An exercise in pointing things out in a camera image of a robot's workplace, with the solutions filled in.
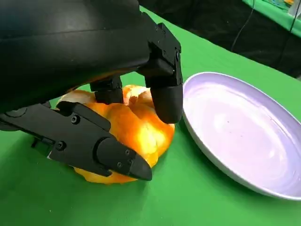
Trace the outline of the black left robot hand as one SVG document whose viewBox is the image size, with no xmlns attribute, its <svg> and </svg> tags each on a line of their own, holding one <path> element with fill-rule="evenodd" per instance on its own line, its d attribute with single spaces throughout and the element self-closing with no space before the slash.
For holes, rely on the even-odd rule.
<svg viewBox="0 0 301 226">
<path fill-rule="evenodd" d="M 121 75 L 145 77 L 158 117 L 182 116 L 181 45 L 136 0 L 3 0 L 0 3 L 0 129 L 52 146 L 49 158 L 108 177 L 150 181 L 140 154 L 110 122 L 80 103 L 49 101 L 89 84 L 96 99 L 122 101 Z"/>
</svg>

